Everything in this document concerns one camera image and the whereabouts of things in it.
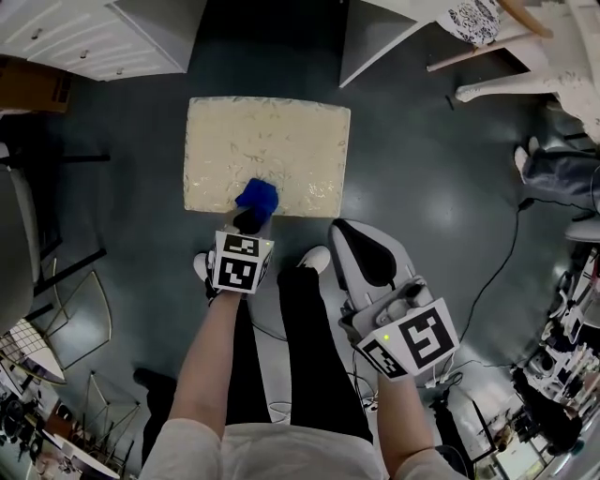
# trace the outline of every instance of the cabinet drawer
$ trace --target cabinet drawer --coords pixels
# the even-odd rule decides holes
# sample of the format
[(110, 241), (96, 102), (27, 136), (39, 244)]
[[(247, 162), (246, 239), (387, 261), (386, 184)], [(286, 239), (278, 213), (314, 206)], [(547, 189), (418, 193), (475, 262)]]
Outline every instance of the cabinet drawer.
[(181, 70), (160, 53), (150, 52), (132, 54), (123, 58), (106, 59), (103, 62), (74, 68), (71, 71), (94, 80), (109, 81), (142, 75), (177, 73)]
[(72, 70), (124, 53), (149, 53), (155, 49), (121, 20), (101, 25), (66, 38), (49, 49), (29, 57), (44, 65)]
[(21, 57), (30, 57), (54, 43), (117, 17), (105, 7), (65, 0), (27, 0), (5, 24), (0, 39)]

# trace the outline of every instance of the wire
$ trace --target wire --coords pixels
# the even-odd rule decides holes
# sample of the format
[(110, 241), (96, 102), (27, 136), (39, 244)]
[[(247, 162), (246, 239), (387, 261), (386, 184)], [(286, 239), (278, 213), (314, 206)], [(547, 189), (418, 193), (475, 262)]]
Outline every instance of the wire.
[(532, 200), (534, 202), (540, 202), (540, 203), (554, 203), (556, 205), (560, 205), (560, 206), (572, 206), (574, 208), (577, 208), (578, 210), (583, 210), (584, 212), (594, 212), (594, 213), (598, 213), (598, 211), (594, 208), (588, 208), (585, 206), (581, 206), (581, 205), (577, 205), (575, 203), (563, 203), (563, 202), (557, 202), (555, 200), (542, 200), (542, 199), (536, 199), (532, 197)]
[(267, 332), (264, 328), (260, 327), (259, 325), (257, 325), (255, 322), (252, 322), (252, 326), (254, 328), (256, 328), (257, 330), (260, 330), (261, 332), (263, 332), (265, 335), (268, 335), (271, 338), (274, 338), (275, 340), (279, 340), (279, 341), (285, 341), (287, 342), (288, 339), (286, 339), (285, 337), (280, 337), (279, 335), (276, 334), (272, 334), (270, 332)]
[(363, 408), (363, 415), (367, 416), (365, 404), (363, 403), (363, 394), (360, 393), (360, 387), (358, 386), (358, 373), (356, 372), (356, 350), (352, 352), (352, 375), (354, 376), (354, 391), (356, 392), (356, 395), (360, 398), (360, 404)]
[(358, 380), (362, 380), (364, 383), (366, 383), (366, 384), (367, 384), (367, 387), (368, 387), (368, 389), (371, 391), (371, 395), (372, 395), (374, 398), (377, 396), (377, 394), (378, 394), (378, 391), (377, 391), (377, 390), (375, 390), (375, 389), (374, 389), (374, 388), (371, 386), (370, 382), (369, 382), (369, 381), (368, 381), (368, 380), (367, 380), (365, 377), (361, 377), (360, 375), (354, 374), (354, 373), (353, 373), (353, 372), (351, 372), (351, 371), (347, 371), (346, 373), (347, 373), (348, 375), (352, 375), (354, 378), (356, 378), (356, 379), (358, 379)]
[[(515, 244), (517, 243), (517, 236), (518, 236), (518, 216), (521, 213), (521, 211), (522, 210), (519, 208), (517, 210), (517, 214), (515, 215), (515, 230), (513, 232), (513, 240), (510, 244), (510, 249), (508, 250), (508, 255), (506, 255), (506, 257), (504, 258), (504, 261), (502, 262), (500, 267), (494, 272), (494, 275), (491, 276), (491, 278), (481, 288), (481, 290), (479, 291), (477, 296), (475, 296), (475, 299), (473, 300), (472, 305), (471, 305), (471, 311), (469, 312), (469, 317), (467, 318), (467, 326), (465, 327), (465, 329), (462, 332), (462, 335), (460, 336), (460, 343), (462, 343), (462, 340), (465, 338), (465, 336), (467, 335), (467, 332), (469, 331), (469, 327), (471, 326), (471, 321), (473, 319), (473, 313), (475, 311), (475, 307), (477, 306), (477, 302), (479, 302), (479, 299), (481, 298), (481, 295), (483, 295), (483, 293), (486, 291), (486, 288), (489, 287), (489, 285), (491, 284), (492, 281), (494, 281), (494, 279), (496, 279), (496, 277), (504, 269), (504, 267), (506, 266), (506, 264), (508, 263), (510, 258), (513, 256), (513, 252), (515, 251)], [(449, 360), (450, 359), (446, 360), (446, 363), (444, 364), (444, 368), (447, 365)]]
[[(448, 372), (447, 377), (448, 380), (446, 382), (440, 382), (438, 383), (438, 385), (446, 385), (448, 382), (450, 382), (450, 384), (448, 385), (448, 388), (450, 388), (451, 386), (455, 386), (455, 385), (459, 385), (462, 382), (462, 379), (464, 377), (464, 373), (461, 371), (458, 371), (459, 368), (463, 368), (466, 365), (469, 365), (471, 363), (476, 363), (481, 365), (483, 368), (509, 368), (512, 366), (518, 366), (518, 364), (520, 364), (523, 361), (526, 361), (527, 358), (519, 360), (516, 363), (510, 363), (510, 364), (500, 364), (500, 365), (486, 365), (483, 362), (480, 362), (479, 360), (467, 360), (466, 362), (458, 365), (457, 367), (455, 367), (455, 369), (452, 372)], [(450, 361), (450, 359), (448, 358), (446, 360), (446, 364), (444, 364), (442, 371), (445, 369), (445, 366), (447, 365), (447, 363)], [(419, 385), (417, 386), (417, 388), (427, 388), (424, 385)]]
[(443, 367), (442, 367), (442, 377), (444, 376), (444, 372), (446, 371), (446, 366), (448, 365), (448, 362), (449, 362), (450, 360), (451, 360), (451, 358), (446, 358), (446, 361), (445, 361), (445, 363), (443, 364)]
[[(456, 354), (457, 354), (456, 351), (452, 352), (452, 356), (450, 357), (450, 368), (448, 369), (448, 372), (454, 366), (454, 357), (455, 357)], [(447, 360), (446, 360), (446, 363), (443, 364), (442, 374), (440, 375), (440, 382), (441, 383), (446, 383), (448, 381), (448, 375), (444, 373), (444, 371), (446, 370), (446, 365), (448, 365), (448, 361)]]

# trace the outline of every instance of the light gray fabric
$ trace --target light gray fabric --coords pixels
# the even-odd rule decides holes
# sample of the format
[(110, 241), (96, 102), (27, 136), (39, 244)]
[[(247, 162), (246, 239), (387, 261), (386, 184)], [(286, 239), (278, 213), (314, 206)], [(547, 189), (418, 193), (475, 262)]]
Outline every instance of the light gray fabric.
[[(225, 428), (183, 418), (160, 431), (140, 480), (385, 480), (369, 442), (329, 431), (282, 424)], [(435, 450), (409, 458), (394, 480), (460, 480)]]
[(0, 335), (29, 312), (33, 290), (22, 211), (10, 172), (3, 169), (0, 170)]

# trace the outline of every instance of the beige box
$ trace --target beige box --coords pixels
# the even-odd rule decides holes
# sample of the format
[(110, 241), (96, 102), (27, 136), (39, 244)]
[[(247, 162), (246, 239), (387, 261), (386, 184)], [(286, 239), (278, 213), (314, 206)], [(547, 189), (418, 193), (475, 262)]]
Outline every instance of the beige box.
[(252, 177), (277, 187), (275, 215), (336, 218), (350, 110), (266, 97), (192, 98), (187, 112), (187, 210), (225, 213)]

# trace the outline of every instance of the blue object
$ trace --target blue object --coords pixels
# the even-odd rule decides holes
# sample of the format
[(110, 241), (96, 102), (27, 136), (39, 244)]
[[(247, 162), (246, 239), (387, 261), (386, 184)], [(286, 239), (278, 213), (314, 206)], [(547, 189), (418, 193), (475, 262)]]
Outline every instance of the blue object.
[(584, 446), (585, 446), (585, 442), (582, 441), (581, 439), (578, 439), (575, 442), (575, 445), (573, 446), (573, 448), (571, 449), (571, 455), (573, 457), (576, 457), (577, 455), (579, 455), (579, 453), (581, 453), (581, 450), (583, 450)]
[(263, 180), (251, 178), (235, 202), (239, 207), (251, 208), (254, 212), (254, 219), (263, 225), (279, 205), (278, 191), (275, 186)]

